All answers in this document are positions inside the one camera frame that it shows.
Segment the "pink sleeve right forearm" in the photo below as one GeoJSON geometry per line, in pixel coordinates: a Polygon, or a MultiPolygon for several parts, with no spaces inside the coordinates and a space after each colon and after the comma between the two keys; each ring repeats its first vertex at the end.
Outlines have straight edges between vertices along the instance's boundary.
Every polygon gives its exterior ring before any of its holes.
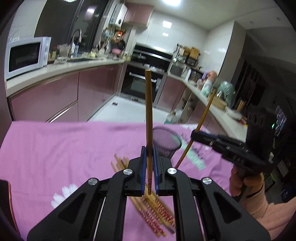
{"type": "Polygon", "coordinates": [[[271,240],[295,240],[295,198],[287,203],[268,203],[265,186],[248,195],[243,207],[269,233],[271,240]]]}

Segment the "right hand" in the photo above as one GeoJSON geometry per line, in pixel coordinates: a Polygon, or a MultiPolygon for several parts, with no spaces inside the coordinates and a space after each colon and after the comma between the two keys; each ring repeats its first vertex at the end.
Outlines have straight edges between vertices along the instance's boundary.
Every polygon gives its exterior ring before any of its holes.
{"type": "Polygon", "coordinates": [[[240,178],[238,175],[238,168],[233,166],[230,176],[230,194],[232,196],[239,196],[242,192],[243,185],[249,188],[248,195],[259,192],[264,184],[264,175],[261,173],[257,176],[240,178]]]}

